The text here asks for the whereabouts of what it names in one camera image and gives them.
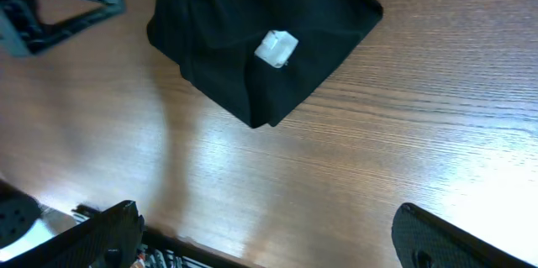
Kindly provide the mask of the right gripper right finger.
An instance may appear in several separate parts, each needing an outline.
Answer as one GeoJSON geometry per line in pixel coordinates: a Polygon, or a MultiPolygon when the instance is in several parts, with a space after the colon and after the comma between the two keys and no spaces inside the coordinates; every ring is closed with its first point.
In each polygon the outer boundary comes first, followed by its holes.
{"type": "Polygon", "coordinates": [[[534,268],[411,202],[395,213],[391,238],[403,268],[534,268]]]}

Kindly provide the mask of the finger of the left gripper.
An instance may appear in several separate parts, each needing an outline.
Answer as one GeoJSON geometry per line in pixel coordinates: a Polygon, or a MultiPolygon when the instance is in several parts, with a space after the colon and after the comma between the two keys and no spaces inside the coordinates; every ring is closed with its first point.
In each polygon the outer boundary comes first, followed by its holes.
{"type": "Polygon", "coordinates": [[[124,0],[1,0],[1,46],[39,55],[124,10],[124,0]]]}

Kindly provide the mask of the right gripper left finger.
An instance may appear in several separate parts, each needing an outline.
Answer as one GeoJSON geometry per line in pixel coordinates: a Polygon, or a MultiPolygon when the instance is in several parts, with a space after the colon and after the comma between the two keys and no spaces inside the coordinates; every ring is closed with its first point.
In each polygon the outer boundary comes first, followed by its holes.
{"type": "Polygon", "coordinates": [[[136,203],[122,201],[3,262],[1,268],[129,268],[137,259],[144,223],[136,203]]]}

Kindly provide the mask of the black t-shirt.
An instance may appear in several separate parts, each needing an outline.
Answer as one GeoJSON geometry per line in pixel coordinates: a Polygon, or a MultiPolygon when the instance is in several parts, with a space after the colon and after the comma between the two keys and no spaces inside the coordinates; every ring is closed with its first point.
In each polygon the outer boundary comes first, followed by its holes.
{"type": "Polygon", "coordinates": [[[156,0],[150,43],[251,128],[276,126],[381,21],[377,0],[156,0]]]}

